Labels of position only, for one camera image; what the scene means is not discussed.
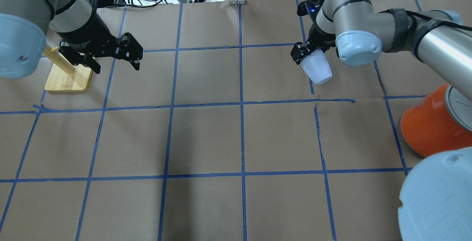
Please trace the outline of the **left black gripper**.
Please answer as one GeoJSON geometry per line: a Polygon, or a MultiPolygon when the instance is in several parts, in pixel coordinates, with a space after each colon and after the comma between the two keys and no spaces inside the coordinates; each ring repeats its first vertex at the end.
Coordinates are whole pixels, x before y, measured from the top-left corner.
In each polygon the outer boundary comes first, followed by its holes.
{"type": "Polygon", "coordinates": [[[83,65],[94,73],[101,73],[101,65],[95,57],[113,57],[128,61],[135,71],[140,70],[143,47],[129,32],[121,37],[109,31],[71,31],[59,32],[62,38],[59,52],[72,65],[83,65]]]}

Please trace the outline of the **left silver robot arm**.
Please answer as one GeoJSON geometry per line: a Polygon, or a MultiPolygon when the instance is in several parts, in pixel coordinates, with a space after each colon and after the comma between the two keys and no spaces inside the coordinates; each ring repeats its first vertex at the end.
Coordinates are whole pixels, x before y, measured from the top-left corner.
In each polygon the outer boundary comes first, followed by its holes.
{"type": "Polygon", "coordinates": [[[143,47],[128,32],[120,37],[97,13],[112,0],[1,0],[1,77],[16,79],[37,69],[46,48],[46,34],[52,29],[61,37],[59,51],[71,65],[82,65],[96,74],[96,58],[112,57],[140,69],[143,47]]]}

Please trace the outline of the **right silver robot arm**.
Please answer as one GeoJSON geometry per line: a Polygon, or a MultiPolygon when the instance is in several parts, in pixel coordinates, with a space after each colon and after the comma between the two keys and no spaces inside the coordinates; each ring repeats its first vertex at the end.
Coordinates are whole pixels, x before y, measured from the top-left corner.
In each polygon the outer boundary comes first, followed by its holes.
{"type": "Polygon", "coordinates": [[[291,57],[315,84],[332,78],[324,53],[358,66],[381,53],[410,51],[446,83],[402,115],[406,144],[423,160],[400,190],[403,241],[471,240],[471,28],[447,10],[373,11],[371,0],[306,0],[312,26],[291,57]]]}

